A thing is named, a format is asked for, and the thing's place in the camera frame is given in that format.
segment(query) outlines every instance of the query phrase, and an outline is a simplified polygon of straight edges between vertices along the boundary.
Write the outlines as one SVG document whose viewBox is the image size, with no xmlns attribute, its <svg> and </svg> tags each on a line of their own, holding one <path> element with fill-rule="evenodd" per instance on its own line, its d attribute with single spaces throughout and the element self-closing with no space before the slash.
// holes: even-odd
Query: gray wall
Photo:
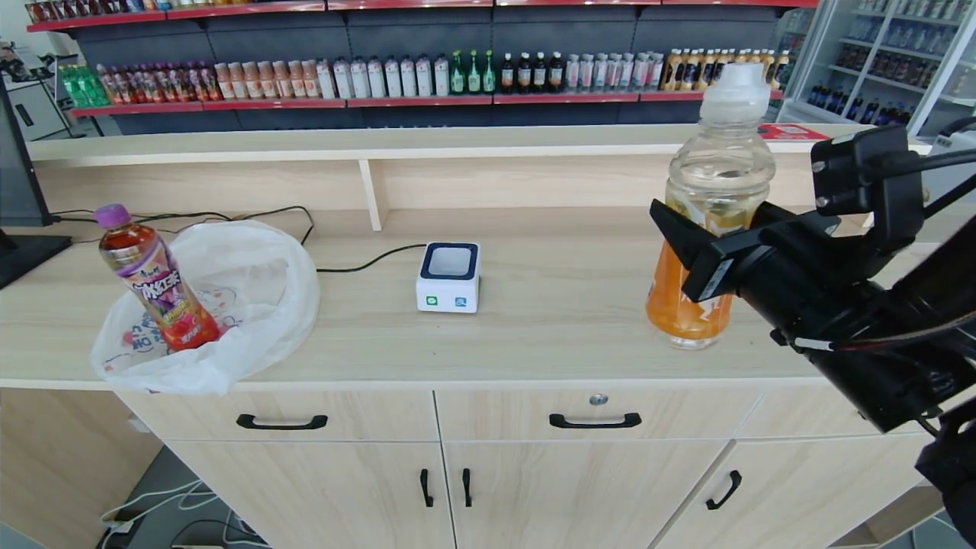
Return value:
<svg viewBox="0 0 976 549">
<path fill-rule="evenodd" d="M 352 58 L 492 49 L 635 52 L 764 48 L 781 9 L 740 6 L 565 6 L 262 14 L 79 28 L 89 64 Z M 699 103 L 437 106 L 115 116 L 123 134 L 439 126 L 694 122 Z"/>
</svg>

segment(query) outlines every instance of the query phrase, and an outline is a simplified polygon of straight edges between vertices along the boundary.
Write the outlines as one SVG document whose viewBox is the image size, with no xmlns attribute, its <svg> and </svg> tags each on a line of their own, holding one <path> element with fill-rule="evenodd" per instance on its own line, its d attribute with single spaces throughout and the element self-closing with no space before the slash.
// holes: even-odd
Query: computer monitor stand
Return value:
<svg viewBox="0 0 976 549">
<path fill-rule="evenodd" d="M 12 235 L 0 229 L 0 289 L 70 245 L 70 236 Z"/>
</svg>

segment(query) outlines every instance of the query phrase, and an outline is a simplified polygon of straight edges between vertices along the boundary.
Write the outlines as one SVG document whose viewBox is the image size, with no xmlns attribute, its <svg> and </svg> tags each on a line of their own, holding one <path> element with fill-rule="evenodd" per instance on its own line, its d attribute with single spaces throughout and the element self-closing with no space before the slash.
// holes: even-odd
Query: red shelf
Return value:
<svg viewBox="0 0 976 549">
<path fill-rule="evenodd" d="M 203 110 L 254 110 L 269 108 L 344 108 L 342 99 L 247 99 L 232 101 L 210 101 L 203 104 Z"/>
<path fill-rule="evenodd" d="M 203 110 L 200 102 L 190 103 L 143 103 L 137 105 L 109 105 L 73 108 L 75 116 L 102 116 L 110 114 L 147 114 L 150 112 L 199 112 Z"/>
<path fill-rule="evenodd" d="M 350 99 L 349 106 L 449 106 L 490 105 L 491 96 L 447 96 L 429 98 Z"/>
<path fill-rule="evenodd" d="M 101 26 L 105 24 L 126 24 L 130 22 L 163 21 L 166 12 L 139 12 L 137 14 L 111 14 L 108 16 L 94 16 L 88 18 L 74 18 L 63 21 L 45 21 L 29 24 L 27 32 L 47 32 L 49 30 L 65 30 L 83 26 Z"/>
<path fill-rule="evenodd" d="M 660 6 L 662 0 L 495 0 L 498 6 Z"/>
<path fill-rule="evenodd" d="M 330 11 L 413 8 L 490 8 L 492 0 L 327 0 Z"/>
<path fill-rule="evenodd" d="M 665 6 L 772 6 L 775 8 L 816 8 L 819 0 L 662 0 Z"/>
<path fill-rule="evenodd" d="M 495 105 L 530 105 L 559 103 L 637 103 L 640 94 L 517 94 L 496 95 Z"/>
<path fill-rule="evenodd" d="M 166 19 L 189 20 L 199 18 L 219 18 L 223 16 L 246 16 L 250 14 L 274 14 L 282 12 L 324 12 L 323 0 L 296 0 L 294 2 L 257 2 L 234 4 L 232 6 L 204 6 L 202 8 L 175 9 L 167 12 Z"/>
<path fill-rule="evenodd" d="M 644 102 L 654 101 L 701 101 L 705 95 L 704 91 L 680 91 L 680 92 L 645 92 L 640 94 L 640 100 Z M 773 90 L 769 99 L 782 99 L 782 90 Z"/>
</svg>

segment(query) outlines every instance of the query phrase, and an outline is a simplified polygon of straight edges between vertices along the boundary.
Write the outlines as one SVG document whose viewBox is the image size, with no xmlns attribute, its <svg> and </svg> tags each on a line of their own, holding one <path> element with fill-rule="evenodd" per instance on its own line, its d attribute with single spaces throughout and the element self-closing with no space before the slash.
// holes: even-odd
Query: counter top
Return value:
<svg viewBox="0 0 976 549">
<path fill-rule="evenodd" d="M 870 127 L 804 126 L 829 137 Z M 42 141 L 28 144 L 28 149 L 34 163 L 45 168 L 194 162 L 671 155 L 697 132 L 695 124 L 294 130 Z M 768 143 L 773 152 L 808 152 L 811 142 Z"/>
<path fill-rule="evenodd" d="M 370 231 L 364 215 L 327 214 L 307 244 L 317 266 L 353 267 L 431 240 L 479 242 L 478 313 L 416 310 L 421 250 L 360 273 L 321 274 L 311 336 L 234 390 L 823 381 L 805 359 L 773 344 L 769 326 L 739 300 L 723 341 L 710 350 L 677 351 L 657 339 L 643 308 L 663 240 L 645 208 L 402 210 L 390 212 L 383 232 Z M 913 246 L 878 281 L 894 281 L 934 247 Z M 0 386 L 107 389 L 88 354 L 124 291 L 94 243 L 72 246 L 0 291 Z"/>
</svg>

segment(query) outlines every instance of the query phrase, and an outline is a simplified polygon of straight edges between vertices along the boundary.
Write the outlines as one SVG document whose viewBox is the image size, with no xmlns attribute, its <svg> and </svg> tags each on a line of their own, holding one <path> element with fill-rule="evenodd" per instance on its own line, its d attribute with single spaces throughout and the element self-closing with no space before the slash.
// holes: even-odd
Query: white plastic bag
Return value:
<svg viewBox="0 0 976 549">
<path fill-rule="evenodd" d="M 290 235 L 257 221 L 200 224 L 170 248 L 181 275 L 226 332 L 219 341 L 172 353 L 136 295 L 125 291 L 90 355 L 105 381 L 223 395 L 235 381 L 287 358 L 311 333 L 319 301 L 315 265 Z"/>
</svg>

